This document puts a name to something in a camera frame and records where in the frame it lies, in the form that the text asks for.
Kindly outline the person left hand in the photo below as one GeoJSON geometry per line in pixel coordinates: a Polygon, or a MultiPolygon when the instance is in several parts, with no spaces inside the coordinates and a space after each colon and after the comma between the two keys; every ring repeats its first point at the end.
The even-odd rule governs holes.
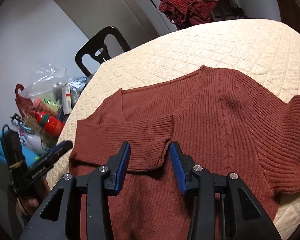
{"type": "Polygon", "coordinates": [[[18,206],[21,213],[27,217],[31,217],[49,192],[50,187],[45,178],[36,181],[34,186],[30,188],[28,195],[18,198],[18,206]]]}

